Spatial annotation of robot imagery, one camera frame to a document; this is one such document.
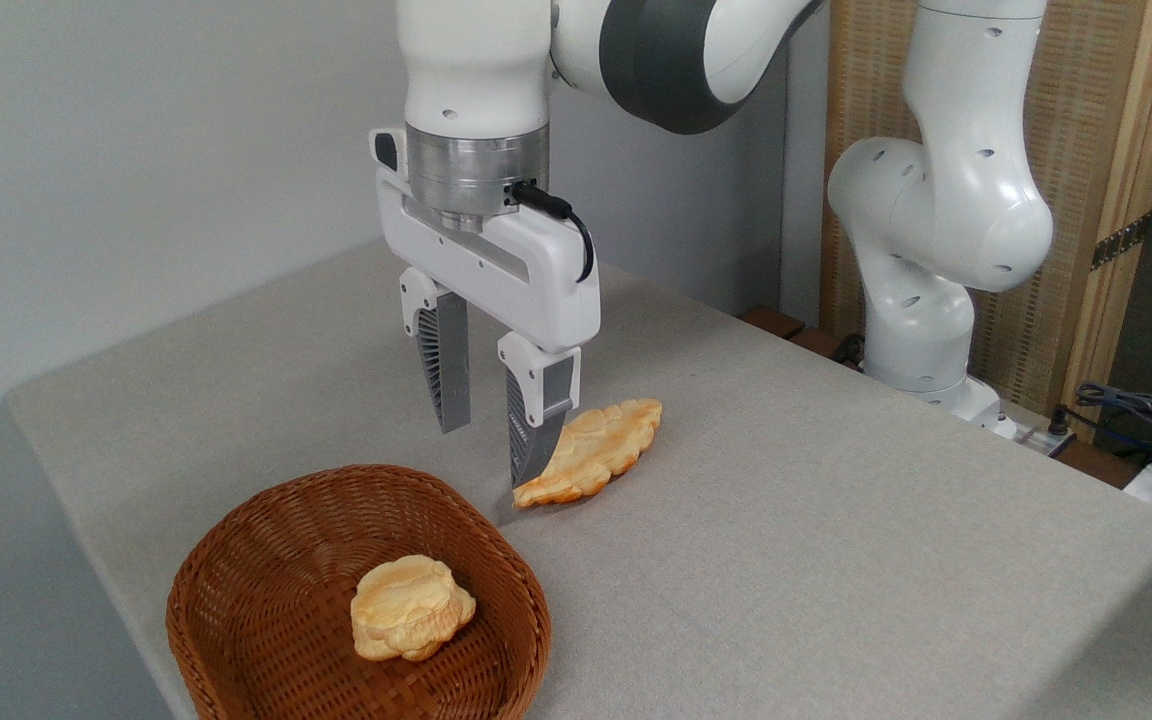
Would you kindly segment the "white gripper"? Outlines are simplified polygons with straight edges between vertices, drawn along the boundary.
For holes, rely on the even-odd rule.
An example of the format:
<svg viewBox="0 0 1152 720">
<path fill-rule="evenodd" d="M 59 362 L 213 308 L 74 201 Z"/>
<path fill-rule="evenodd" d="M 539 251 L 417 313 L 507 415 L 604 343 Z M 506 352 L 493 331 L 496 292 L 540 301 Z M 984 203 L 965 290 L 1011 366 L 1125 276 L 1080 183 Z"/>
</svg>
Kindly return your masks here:
<svg viewBox="0 0 1152 720">
<path fill-rule="evenodd" d="M 385 241 L 410 265 L 399 278 L 404 332 L 444 433 L 471 420 L 467 304 L 511 329 L 497 353 L 517 488 L 547 469 L 567 411 L 579 406 L 577 346 L 602 319 L 579 228 L 513 191 L 548 185 L 548 128 L 499 138 L 380 128 L 369 142 Z"/>
</svg>

